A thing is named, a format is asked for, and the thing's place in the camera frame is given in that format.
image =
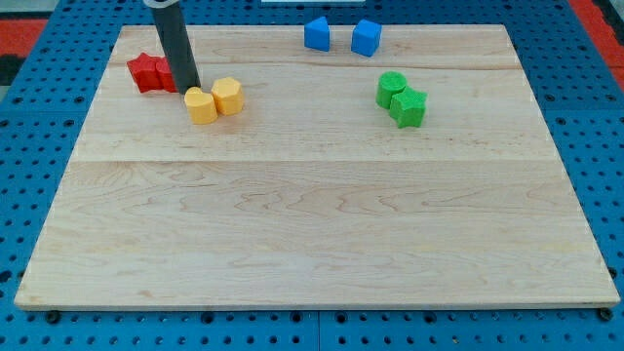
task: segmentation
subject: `blue perforated surface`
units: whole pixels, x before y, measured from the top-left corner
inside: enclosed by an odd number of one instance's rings
[[[191,24],[504,23],[622,292],[624,97],[565,1],[369,0],[353,8],[182,1]],[[624,309],[464,312],[24,313],[20,275],[123,24],[138,0],[63,0],[0,105],[2,349],[624,349]]]

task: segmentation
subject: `plastic block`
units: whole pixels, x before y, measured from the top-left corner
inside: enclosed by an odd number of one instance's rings
[[[366,19],[360,20],[353,29],[351,37],[351,51],[366,57],[371,57],[379,47],[381,40],[381,24]]]
[[[325,52],[330,50],[330,26],[326,17],[314,19],[303,26],[303,45]]]
[[[217,79],[212,88],[216,110],[226,116],[241,112],[245,103],[241,83],[232,77]]]
[[[215,100],[200,88],[189,88],[184,95],[184,103],[193,124],[210,124],[216,121]]]
[[[156,62],[156,72],[158,72],[158,78],[163,86],[163,89],[169,93],[177,93],[176,82],[174,81],[174,75],[169,68],[169,62],[167,58],[160,58]]]
[[[160,58],[141,53],[138,58],[126,62],[130,73],[133,75],[138,90],[145,93],[150,90],[161,90],[163,85],[156,72],[156,62]]]
[[[402,93],[392,96],[390,117],[397,121],[397,127],[420,127],[425,115],[427,93],[417,92],[406,87]]]
[[[387,71],[379,77],[377,84],[377,95],[375,100],[377,104],[385,109],[390,108],[392,96],[402,92],[408,85],[406,77],[394,71]]]

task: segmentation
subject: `wooden board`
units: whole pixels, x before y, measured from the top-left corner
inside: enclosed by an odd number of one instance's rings
[[[193,126],[140,95],[124,27],[16,304],[33,310],[488,309],[619,301],[504,27],[190,27],[202,82],[247,104]],[[374,103],[389,69],[422,128]]]

